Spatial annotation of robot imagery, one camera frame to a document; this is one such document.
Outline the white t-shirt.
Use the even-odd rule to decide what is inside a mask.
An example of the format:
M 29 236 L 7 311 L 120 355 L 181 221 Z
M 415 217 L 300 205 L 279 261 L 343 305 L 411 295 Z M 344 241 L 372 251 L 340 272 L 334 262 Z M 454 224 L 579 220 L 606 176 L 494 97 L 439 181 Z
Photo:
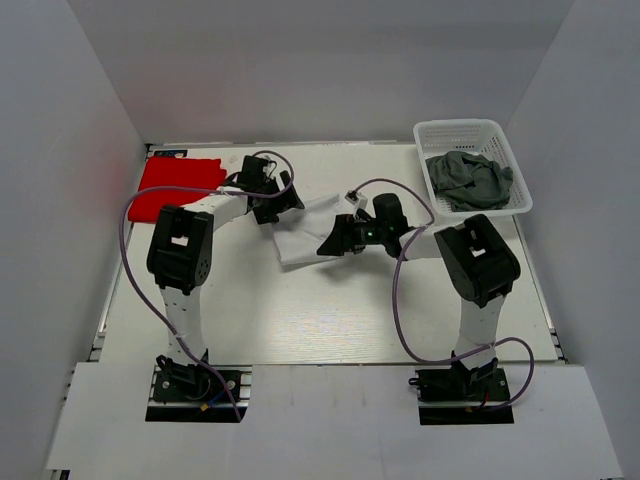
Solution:
M 306 202 L 304 209 L 280 214 L 271 225 L 280 265 L 289 269 L 337 259 L 318 255 L 317 250 L 331 233 L 335 217 L 345 212 L 349 212 L 346 203 L 332 194 Z

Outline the dark grey t-shirt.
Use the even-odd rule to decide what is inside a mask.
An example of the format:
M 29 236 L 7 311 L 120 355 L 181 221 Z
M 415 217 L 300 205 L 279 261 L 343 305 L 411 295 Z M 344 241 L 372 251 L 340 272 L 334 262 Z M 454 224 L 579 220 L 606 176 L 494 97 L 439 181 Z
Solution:
M 434 193 L 445 198 L 453 212 L 499 210 L 511 199 L 513 170 L 484 155 L 449 151 L 425 163 Z

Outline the blue label sticker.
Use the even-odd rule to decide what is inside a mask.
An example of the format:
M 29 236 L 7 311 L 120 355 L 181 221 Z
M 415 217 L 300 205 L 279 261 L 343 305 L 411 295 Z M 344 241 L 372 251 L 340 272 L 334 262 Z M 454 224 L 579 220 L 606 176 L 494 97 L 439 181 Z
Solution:
M 188 151 L 185 149 L 155 150 L 153 152 L 154 157 L 185 158 L 187 155 Z

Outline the folded red t-shirt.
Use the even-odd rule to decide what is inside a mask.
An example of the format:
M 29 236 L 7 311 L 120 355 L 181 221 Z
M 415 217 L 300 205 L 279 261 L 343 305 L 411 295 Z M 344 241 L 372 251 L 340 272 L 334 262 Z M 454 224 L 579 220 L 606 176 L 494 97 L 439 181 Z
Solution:
M 137 197 L 128 211 L 128 220 L 153 224 L 163 206 L 181 206 L 206 196 L 205 193 L 175 190 L 175 187 L 214 190 L 222 185 L 226 177 L 227 170 L 222 167 L 220 159 L 152 156 L 146 163 L 138 190 L 167 186 L 170 189 Z

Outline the white plastic basket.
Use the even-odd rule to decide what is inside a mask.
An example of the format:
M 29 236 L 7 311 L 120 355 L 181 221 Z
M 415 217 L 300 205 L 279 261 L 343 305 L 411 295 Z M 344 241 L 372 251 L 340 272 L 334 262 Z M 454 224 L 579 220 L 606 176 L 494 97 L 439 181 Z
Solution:
M 434 192 L 427 160 L 449 151 L 483 155 L 500 167 L 509 167 L 512 170 L 513 183 L 509 190 L 509 203 L 501 209 L 480 210 L 480 213 L 487 217 L 514 216 L 527 213 L 533 207 L 532 197 L 510 142 L 497 122 L 478 118 L 422 121 L 414 125 L 413 135 L 429 200 L 435 212 L 443 219 L 466 218 L 474 215 L 471 211 L 454 211 L 448 199 Z

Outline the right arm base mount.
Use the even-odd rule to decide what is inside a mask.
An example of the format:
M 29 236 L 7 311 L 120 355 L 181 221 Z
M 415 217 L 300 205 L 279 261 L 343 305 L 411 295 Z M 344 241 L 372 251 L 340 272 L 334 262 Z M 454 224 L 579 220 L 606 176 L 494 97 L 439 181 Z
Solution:
M 453 367 L 415 371 L 408 385 L 417 396 L 421 426 L 481 426 L 515 423 L 511 392 L 502 368 L 466 386 Z

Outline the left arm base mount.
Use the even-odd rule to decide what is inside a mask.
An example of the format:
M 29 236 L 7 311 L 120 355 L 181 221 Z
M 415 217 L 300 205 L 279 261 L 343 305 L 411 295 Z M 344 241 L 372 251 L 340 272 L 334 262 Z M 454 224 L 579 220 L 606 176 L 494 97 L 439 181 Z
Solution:
M 218 375 L 200 365 L 156 358 L 145 420 L 149 423 L 234 424 L 248 409 L 249 367 L 222 368 Z

